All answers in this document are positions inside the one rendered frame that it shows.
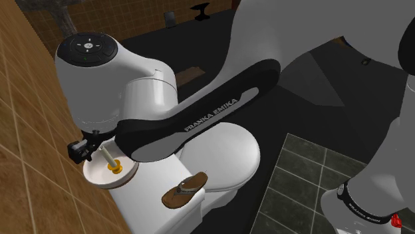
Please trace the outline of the white round plate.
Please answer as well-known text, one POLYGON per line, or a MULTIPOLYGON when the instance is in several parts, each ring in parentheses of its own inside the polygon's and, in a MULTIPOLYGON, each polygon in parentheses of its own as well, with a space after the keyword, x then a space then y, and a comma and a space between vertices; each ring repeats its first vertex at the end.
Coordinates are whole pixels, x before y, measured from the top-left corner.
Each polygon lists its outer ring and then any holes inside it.
POLYGON ((105 141, 100 146, 104 146, 115 160, 120 161, 122 171, 119 174, 113 174, 107 168, 108 163, 104 156, 97 149, 92 153, 92 161, 85 161, 83 165, 83 174, 86 180, 102 189, 114 189, 132 179, 139 163, 125 156, 114 140, 105 141))

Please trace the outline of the white candle in gold holder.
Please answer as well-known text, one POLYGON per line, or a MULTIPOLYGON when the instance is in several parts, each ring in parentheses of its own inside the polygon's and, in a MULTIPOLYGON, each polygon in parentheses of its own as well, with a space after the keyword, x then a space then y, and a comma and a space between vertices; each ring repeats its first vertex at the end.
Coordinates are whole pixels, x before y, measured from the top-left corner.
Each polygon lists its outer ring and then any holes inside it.
POLYGON ((119 160, 115 160, 109 153, 109 151, 104 147, 100 146, 99 151, 104 156, 105 160, 107 161, 108 165, 107 168, 113 173, 113 174, 119 174, 122 171, 122 166, 120 164, 119 160))

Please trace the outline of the brown flip-flop sandal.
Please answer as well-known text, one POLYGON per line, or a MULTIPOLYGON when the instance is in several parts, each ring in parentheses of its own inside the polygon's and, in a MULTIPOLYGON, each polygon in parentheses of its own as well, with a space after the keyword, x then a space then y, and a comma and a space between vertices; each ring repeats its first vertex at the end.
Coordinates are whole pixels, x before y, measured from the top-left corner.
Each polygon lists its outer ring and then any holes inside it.
POLYGON ((207 181, 208 175, 205 172, 198 172, 183 179, 176 187, 167 191, 162 196, 161 201, 169 209, 181 208, 190 202, 207 181))

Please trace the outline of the white toilet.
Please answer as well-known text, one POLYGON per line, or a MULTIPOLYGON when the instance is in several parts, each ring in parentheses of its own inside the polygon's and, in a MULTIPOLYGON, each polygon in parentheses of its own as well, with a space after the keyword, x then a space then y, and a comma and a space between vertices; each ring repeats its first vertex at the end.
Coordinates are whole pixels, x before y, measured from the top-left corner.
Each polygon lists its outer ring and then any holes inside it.
POLYGON ((141 163, 125 185, 110 190, 131 234, 190 234, 211 210, 227 205, 255 174, 259 145, 245 128, 219 123, 175 155, 141 163), (168 209, 162 196, 182 180, 205 172, 207 183, 189 203, 168 209))

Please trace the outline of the black anvil-shaped object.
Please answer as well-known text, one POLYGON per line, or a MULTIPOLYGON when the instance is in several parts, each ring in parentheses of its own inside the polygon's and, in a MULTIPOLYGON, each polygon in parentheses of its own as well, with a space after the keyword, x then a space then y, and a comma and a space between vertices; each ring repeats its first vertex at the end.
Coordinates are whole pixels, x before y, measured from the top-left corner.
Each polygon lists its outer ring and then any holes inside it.
POLYGON ((206 2, 206 3, 201 3, 198 5, 194 5, 193 7, 190 7, 191 10, 200 12, 199 15, 194 17, 195 20, 203 21, 206 19, 210 19, 210 16, 205 14, 205 9, 208 5, 209 5, 209 2, 206 2))

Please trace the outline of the dark grey wall panel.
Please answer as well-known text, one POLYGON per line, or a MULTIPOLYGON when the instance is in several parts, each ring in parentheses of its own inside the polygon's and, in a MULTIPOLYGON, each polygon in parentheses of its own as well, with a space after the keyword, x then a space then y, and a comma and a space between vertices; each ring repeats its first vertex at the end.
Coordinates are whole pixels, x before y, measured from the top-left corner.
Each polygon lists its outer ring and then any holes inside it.
POLYGON ((172 28, 176 26, 176 18, 173 11, 168 11, 164 13, 165 25, 166 28, 172 28))

